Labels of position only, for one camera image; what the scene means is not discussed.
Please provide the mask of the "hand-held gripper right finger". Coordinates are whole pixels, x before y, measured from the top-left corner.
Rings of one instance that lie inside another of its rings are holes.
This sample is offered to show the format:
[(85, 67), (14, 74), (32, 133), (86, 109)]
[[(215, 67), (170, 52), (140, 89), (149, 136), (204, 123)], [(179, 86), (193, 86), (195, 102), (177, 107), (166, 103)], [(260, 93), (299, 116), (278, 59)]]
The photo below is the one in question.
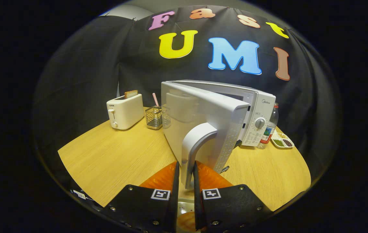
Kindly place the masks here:
[(245, 184), (201, 189), (193, 167), (195, 228), (202, 233), (249, 233), (273, 216), (273, 211)]

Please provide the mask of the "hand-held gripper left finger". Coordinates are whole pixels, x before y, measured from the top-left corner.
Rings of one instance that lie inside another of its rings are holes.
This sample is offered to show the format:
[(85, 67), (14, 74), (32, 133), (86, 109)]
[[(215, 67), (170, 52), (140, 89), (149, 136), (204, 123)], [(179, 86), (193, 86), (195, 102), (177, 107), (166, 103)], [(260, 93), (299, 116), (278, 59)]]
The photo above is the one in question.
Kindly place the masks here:
[(173, 162), (140, 186), (126, 185), (102, 209), (102, 214), (132, 233), (175, 233), (179, 168), (179, 163)]

